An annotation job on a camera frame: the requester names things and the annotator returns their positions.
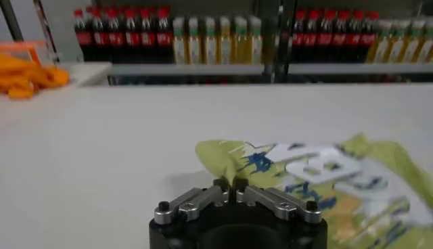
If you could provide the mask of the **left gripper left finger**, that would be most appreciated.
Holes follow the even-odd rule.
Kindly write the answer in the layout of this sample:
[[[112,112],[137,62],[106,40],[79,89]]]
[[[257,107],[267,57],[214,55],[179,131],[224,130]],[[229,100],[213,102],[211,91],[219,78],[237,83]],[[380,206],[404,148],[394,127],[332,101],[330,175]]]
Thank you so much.
[[[194,187],[172,201],[162,201],[154,210],[154,222],[159,225],[171,224],[180,214],[186,221],[200,217],[200,213],[211,204],[225,204],[229,201],[230,185],[226,179],[215,179],[206,189]]]

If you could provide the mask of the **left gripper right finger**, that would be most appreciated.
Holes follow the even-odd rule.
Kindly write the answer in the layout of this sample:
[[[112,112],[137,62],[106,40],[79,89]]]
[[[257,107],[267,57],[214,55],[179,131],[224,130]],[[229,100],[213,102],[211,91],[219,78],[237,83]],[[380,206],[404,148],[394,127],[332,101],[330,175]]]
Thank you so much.
[[[306,223],[321,222],[321,211],[315,201],[305,202],[296,199],[274,187],[262,189],[249,185],[247,179],[235,178],[233,188],[236,202],[243,202],[250,206],[261,204],[278,219],[291,221],[294,217],[299,217]]]

